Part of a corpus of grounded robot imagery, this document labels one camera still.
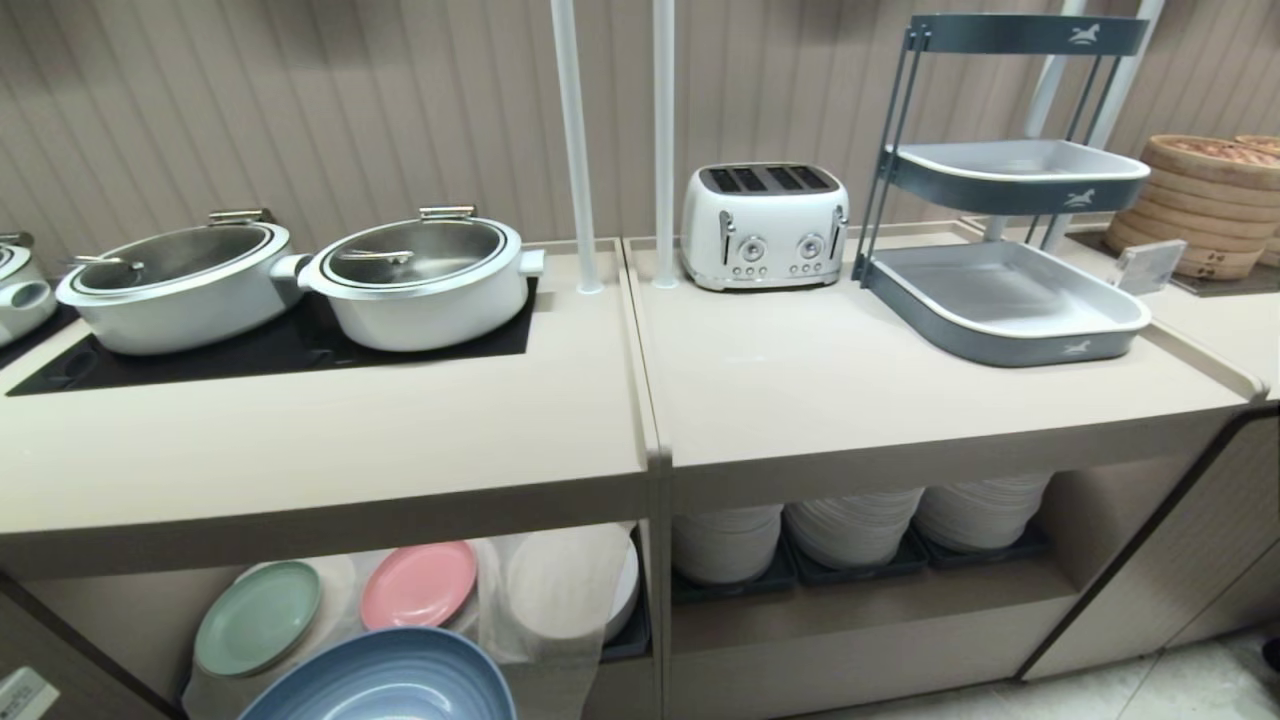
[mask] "blue bowl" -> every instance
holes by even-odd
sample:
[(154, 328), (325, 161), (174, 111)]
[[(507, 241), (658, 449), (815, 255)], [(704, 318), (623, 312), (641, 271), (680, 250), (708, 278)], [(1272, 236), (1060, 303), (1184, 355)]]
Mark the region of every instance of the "blue bowl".
[(241, 720), (516, 720), (498, 666), (438, 628), (388, 628), (334, 646), (275, 682)]

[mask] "white metal pole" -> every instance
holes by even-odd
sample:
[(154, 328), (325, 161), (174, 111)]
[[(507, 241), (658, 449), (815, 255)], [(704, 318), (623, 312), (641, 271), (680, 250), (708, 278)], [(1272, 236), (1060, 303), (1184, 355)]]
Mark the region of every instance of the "white metal pole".
[(653, 172), (658, 237), (657, 287), (676, 287), (676, 0), (653, 0)]
[(594, 295), (604, 286), (595, 269), (591, 177), (586, 163), (586, 122), (582, 119), (582, 82), (577, 70), (577, 31), (573, 24), (573, 0), (552, 0), (556, 68), (559, 70), (564, 145), (568, 149), (568, 184), (573, 193), (573, 228), (577, 232), (577, 291)]
[[(1102, 108), (1098, 110), (1098, 122), (1093, 126), (1093, 132), (1085, 138), (1085, 145), (1091, 147), (1106, 147), (1107, 140), (1111, 138), (1111, 131), (1116, 127), (1116, 119), (1120, 118), (1120, 109), (1124, 108), (1125, 99), (1129, 97), (1129, 88), (1133, 86), (1133, 78), (1138, 76), (1138, 67), (1142, 65), (1142, 58), (1147, 54), (1147, 45), (1151, 44), (1151, 36), (1156, 32), (1156, 20), (1160, 19), (1160, 14), (1165, 10), (1165, 0), (1142, 0), (1138, 5), (1138, 19), (1147, 20), (1147, 35), (1142, 36), (1142, 44), (1138, 45), (1138, 53), (1130, 58), (1121, 58), (1120, 65), (1116, 68), (1116, 77), (1111, 81), (1111, 90), (1107, 91), (1106, 97), (1102, 99)], [(1062, 242), (1062, 236), (1066, 233), (1066, 227), (1071, 223), (1071, 215), (1059, 215), (1048, 228), (1044, 229), (1044, 243), (1042, 247), (1046, 252), (1052, 252)]]
[[(1084, 0), (1064, 0), (1060, 15), (1079, 15), (1084, 13)], [(1032, 95), (1032, 105), (1027, 110), (1027, 122), (1023, 124), (1023, 136), (1037, 138), (1044, 132), (1044, 120), (1053, 108), (1053, 99), (1057, 97), (1057, 86), (1062, 82), (1062, 70), (1066, 69), (1064, 55), (1050, 55), (1041, 65), (1041, 77), (1036, 81), (1036, 94)], [(993, 215), (987, 220), (987, 229), (982, 238), (996, 241), (1005, 238), (1005, 227), (1009, 217)]]

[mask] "green plate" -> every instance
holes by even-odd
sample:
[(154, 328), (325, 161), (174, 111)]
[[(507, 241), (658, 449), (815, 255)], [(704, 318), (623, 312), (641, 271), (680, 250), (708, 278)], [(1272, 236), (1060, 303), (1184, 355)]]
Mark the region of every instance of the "green plate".
[(196, 633), (196, 664), (211, 675), (259, 673), (307, 634), (320, 607), (320, 575), (306, 562), (275, 562), (227, 588)]

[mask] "white toaster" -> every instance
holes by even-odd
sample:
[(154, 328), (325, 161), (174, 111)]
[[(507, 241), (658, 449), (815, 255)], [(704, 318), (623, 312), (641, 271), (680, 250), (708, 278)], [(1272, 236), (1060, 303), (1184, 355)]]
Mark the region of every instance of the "white toaster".
[(765, 290), (840, 279), (849, 192), (796, 163), (708, 165), (689, 178), (680, 260), (708, 290)]

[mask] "toaster button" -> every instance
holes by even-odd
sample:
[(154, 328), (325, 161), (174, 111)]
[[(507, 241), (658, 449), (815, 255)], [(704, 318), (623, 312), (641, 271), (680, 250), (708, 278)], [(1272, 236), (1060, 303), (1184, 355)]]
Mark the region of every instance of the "toaster button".
[(764, 258), (764, 240), (753, 234), (742, 242), (742, 247), (737, 252), (742, 256), (742, 260), (755, 263)]
[(813, 260), (818, 255), (822, 255), (822, 236), (812, 232), (800, 238), (800, 256), (805, 260)]

